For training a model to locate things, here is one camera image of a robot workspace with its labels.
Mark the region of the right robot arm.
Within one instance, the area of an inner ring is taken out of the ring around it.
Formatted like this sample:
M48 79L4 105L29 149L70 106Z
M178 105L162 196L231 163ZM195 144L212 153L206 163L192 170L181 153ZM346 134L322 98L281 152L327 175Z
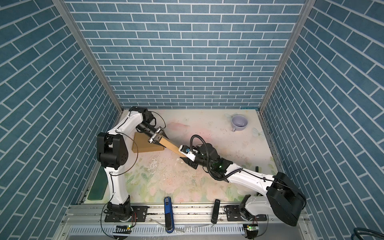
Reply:
M283 223L295 227L307 200L302 191L284 173L266 175L247 170L220 157L211 144L199 147L181 145L181 159L190 167L205 167L216 181L241 185L260 194L259 197L244 197L240 209L243 216L275 215Z

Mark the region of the cardboard box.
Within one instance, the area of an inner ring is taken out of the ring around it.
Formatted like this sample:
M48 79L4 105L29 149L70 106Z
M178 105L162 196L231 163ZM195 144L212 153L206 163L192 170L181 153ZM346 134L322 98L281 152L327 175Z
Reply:
M134 143L132 145L133 153L148 153L163 151L165 148L161 145L149 143L149 137L144 133L134 134Z

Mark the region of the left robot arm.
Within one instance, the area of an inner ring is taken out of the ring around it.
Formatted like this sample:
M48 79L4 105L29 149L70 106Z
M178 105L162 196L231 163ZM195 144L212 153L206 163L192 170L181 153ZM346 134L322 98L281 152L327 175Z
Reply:
M125 174L136 164L139 154L127 146L126 141L139 145L131 137L135 132L149 137L157 131L157 120L153 112L144 107L131 107L128 114L109 131L97 135L97 160L103 167L110 191L110 200L106 205L106 221L134 221L130 195L126 188Z

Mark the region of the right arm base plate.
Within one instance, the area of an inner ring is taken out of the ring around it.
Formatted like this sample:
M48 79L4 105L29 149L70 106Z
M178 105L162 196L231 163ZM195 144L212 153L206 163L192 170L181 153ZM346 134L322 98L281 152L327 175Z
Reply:
M248 221L256 222L267 221L267 215L251 215L245 208L240 208L239 205L226 205L224 206L224 212L228 222Z

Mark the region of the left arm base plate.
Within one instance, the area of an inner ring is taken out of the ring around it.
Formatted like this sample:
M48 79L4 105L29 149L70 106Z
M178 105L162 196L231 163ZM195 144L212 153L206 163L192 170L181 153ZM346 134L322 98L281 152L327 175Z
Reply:
M105 216L106 223L141 223L145 222L148 206L130 206L125 209L118 209L116 211L112 211L108 208L103 210Z

